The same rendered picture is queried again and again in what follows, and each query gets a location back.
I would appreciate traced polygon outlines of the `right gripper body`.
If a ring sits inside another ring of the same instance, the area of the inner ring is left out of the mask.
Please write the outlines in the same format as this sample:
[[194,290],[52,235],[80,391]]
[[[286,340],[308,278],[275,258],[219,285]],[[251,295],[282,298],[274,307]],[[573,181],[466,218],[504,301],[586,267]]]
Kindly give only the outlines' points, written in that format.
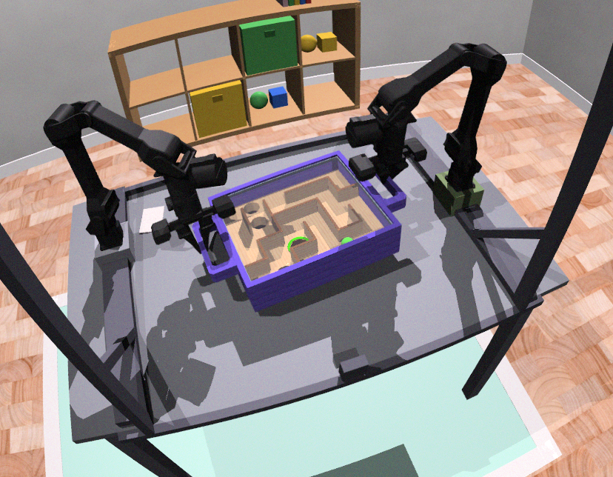
[[376,156],[370,158],[367,158],[365,153],[349,158],[348,166],[359,181],[372,179],[376,171],[378,173],[387,171],[387,167],[391,164],[406,162],[410,154],[414,156],[416,162],[426,160],[427,155],[426,148],[416,138],[407,139],[400,144],[388,144],[382,140],[378,142],[376,153]]

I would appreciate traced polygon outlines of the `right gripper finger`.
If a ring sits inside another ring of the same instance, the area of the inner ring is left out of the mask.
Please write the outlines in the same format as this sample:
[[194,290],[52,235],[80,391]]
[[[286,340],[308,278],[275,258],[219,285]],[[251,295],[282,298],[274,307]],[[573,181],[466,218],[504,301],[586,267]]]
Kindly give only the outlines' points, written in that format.
[[377,173],[377,174],[378,174],[378,176],[380,177],[381,183],[382,183],[382,184],[385,184],[385,183],[386,183],[386,180],[388,179],[389,174],[390,174],[389,170],[387,169],[387,171],[384,171],[384,172],[382,172],[382,173],[378,173],[378,172],[376,171],[376,173]]
[[396,177],[400,172],[402,172],[405,168],[407,168],[409,165],[407,162],[401,163],[401,164],[393,164],[393,165],[389,165],[387,168],[390,172],[390,178],[393,179],[394,177]]

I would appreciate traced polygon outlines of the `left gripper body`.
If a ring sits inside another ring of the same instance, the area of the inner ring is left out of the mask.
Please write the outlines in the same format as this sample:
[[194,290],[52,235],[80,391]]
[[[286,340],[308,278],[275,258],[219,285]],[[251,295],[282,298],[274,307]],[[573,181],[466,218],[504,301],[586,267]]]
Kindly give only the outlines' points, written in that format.
[[213,199],[212,206],[205,207],[205,209],[202,209],[197,191],[194,188],[182,196],[170,196],[170,198],[178,219],[170,223],[166,219],[162,219],[152,224],[151,230],[155,244],[169,241],[171,238],[170,232],[174,230],[178,232],[178,236],[188,233],[188,225],[196,221],[200,221],[202,225],[205,225],[212,222],[211,218],[215,214],[218,214],[218,217],[221,219],[236,214],[234,204],[227,195]]

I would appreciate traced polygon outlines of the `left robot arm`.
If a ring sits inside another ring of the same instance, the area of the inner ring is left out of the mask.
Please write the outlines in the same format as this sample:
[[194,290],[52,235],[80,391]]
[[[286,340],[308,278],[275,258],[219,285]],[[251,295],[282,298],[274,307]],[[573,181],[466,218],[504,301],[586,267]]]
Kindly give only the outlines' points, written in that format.
[[[44,123],[44,133],[64,152],[87,198],[90,222],[86,231],[97,235],[100,251],[121,246],[124,235],[115,219],[120,199],[102,185],[81,140],[81,130],[88,127],[137,152],[155,170],[154,177],[164,177],[172,197],[227,182],[227,166],[221,157],[213,153],[196,158],[197,150],[172,133],[143,128],[95,100],[61,104]],[[181,161],[176,162],[181,153]]]

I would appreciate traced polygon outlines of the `purple wooden maze board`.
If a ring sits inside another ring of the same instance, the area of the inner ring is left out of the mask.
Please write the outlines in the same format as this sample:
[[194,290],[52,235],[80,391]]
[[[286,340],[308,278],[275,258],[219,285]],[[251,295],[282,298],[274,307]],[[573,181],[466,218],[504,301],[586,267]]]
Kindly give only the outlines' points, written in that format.
[[258,312],[399,252],[406,194],[388,177],[383,199],[348,165],[335,151],[208,197],[236,210],[212,216],[230,258],[217,266],[192,225],[212,281],[239,274]]

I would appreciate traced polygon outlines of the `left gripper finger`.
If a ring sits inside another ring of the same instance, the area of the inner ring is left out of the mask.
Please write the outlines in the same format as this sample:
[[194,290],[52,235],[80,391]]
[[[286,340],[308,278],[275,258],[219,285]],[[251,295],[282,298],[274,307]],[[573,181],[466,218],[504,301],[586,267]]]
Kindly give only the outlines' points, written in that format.
[[201,254],[201,250],[200,247],[198,245],[198,242],[195,240],[195,237],[193,234],[191,234],[191,230],[190,227],[188,225],[188,233],[185,233],[184,235],[178,236],[179,239],[185,239],[186,241],[188,241],[200,254]]
[[[213,227],[215,224],[214,222],[210,222],[208,224],[202,225],[200,223],[200,221],[198,221],[200,229],[201,229],[201,235],[202,235],[202,239],[204,242],[204,246],[206,247],[206,250],[209,251],[209,236],[210,236],[210,229],[211,227]],[[204,237],[203,237],[204,236]]]

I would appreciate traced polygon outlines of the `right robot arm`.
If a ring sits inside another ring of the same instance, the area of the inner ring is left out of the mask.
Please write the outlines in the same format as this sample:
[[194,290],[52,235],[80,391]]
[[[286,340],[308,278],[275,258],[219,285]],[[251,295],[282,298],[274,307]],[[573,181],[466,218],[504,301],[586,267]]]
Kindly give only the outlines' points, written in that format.
[[[463,66],[470,67],[472,82],[458,128],[446,134],[443,145],[453,160],[445,179],[456,192],[471,189],[475,187],[474,175],[482,168],[476,159],[476,134],[490,90],[501,80],[506,65],[505,57],[487,44],[453,43],[412,75],[383,85],[367,108],[370,115],[349,118],[347,140],[352,148],[372,144],[375,152],[381,140],[402,143],[407,124],[417,121],[411,112],[421,97]],[[381,105],[388,112],[386,115]]]

